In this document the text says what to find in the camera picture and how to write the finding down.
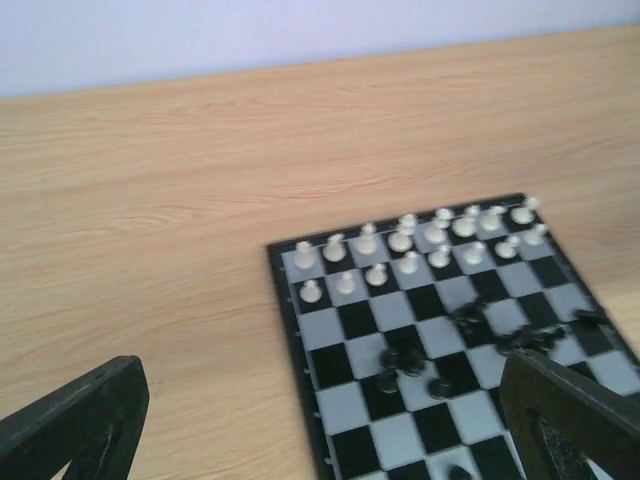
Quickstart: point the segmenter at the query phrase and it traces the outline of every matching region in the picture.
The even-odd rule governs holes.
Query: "wood grain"
[[[640,27],[0,102],[0,416],[137,354],[135,479],[310,479],[263,246],[511,191],[638,346]]]

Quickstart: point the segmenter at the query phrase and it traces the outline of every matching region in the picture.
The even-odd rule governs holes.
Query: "magnetic chess set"
[[[638,397],[637,359],[537,207],[513,194],[267,247],[319,478],[524,478],[498,395],[515,348]]]

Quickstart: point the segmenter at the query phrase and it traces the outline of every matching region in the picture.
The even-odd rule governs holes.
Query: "black pawn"
[[[425,358],[418,350],[408,350],[400,356],[400,369],[410,377],[419,376],[425,368]]]
[[[449,480],[472,480],[473,477],[469,472],[459,465],[454,465],[449,469]]]
[[[433,378],[427,384],[427,391],[433,398],[449,398],[453,385],[448,378]]]
[[[385,370],[376,377],[376,387],[382,393],[398,391],[398,374],[395,370]]]
[[[380,355],[380,364],[385,370],[400,367],[400,351],[397,348],[389,348]]]

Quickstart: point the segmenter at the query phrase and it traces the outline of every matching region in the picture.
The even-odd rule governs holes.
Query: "white pawn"
[[[480,226],[487,232],[494,232],[500,228],[502,223],[502,215],[507,211],[501,205],[494,205],[489,211],[480,219]]]
[[[315,258],[311,250],[311,243],[306,241],[296,243],[296,256],[293,259],[293,263],[300,270],[307,270],[313,266]]]
[[[418,254],[412,251],[405,253],[404,257],[398,260],[398,269],[407,275],[415,273],[418,270]]]
[[[449,265],[451,260],[451,247],[448,245],[440,245],[438,250],[431,252],[427,257],[432,267],[443,268]]]
[[[520,225],[533,222],[535,216],[533,211],[540,206],[540,200],[535,197],[528,197],[522,207],[511,210],[511,218]]]
[[[453,212],[448,208],[436,210],[435,218],[429,222],[429,225],[424,230],[424,238],[427,239],[427,242],[434,245],[443,243],[447,239],[444,229],[451,224],[452,218]]]
[[[387,281],[387,266],[384,263],[376,263],[373,267],[367,270],[364,274],[364,278],[369,285],[379,287]]]
[[[389,248],[394,252],[406,252],[413,246],[411,235],[416,228],[415,215],[408,213],[400,218],[396,231],[389,236]]]
[[[322,290],[315,280],[307,280],[300,289],[300,297],[307,303],[316,303],[322,297]]]
[[[518,253],[516,247],[520,245],[520,238],[515,235],[509,235],[504,242],[496,245],[496,253],[502,258],[513,258]]]
[[[527,245],[537,247],[542,244],[542,237],[548,231],[549,227],[544,223],[536,223],[531,230],[527,230],[522,234],[522,238],[524,238]]]
[[[362,255],[371,255],[376,251],[374,233],[376,226],[373,223],[365,223],[360,229],[360,236],[356,239],[356,250]]]
[[[474,242],[471,246],[464,251],[462,257],[464,261],[469,265],[477,265],[482,262],[484,258],[484,252],[487,249],[486,245],[482,242]]]
[[[464,216],[453,222],[453,231],[459,237],[470,237],[476,233],[476,219],[480,213],[478,205],[470,205],[464,211]]]
[[[336,282],[336,290],[343,295],[349,295],[356,289],[356,282],[353,280],[353,274],[344,272]]]
[[[339,262],[342,260],[347,254],[347,251],[342,244],[343,239],[344,235],[342,233],[331,235],[327,240],[327,245],[322,249],[324,258],[330,262]]]

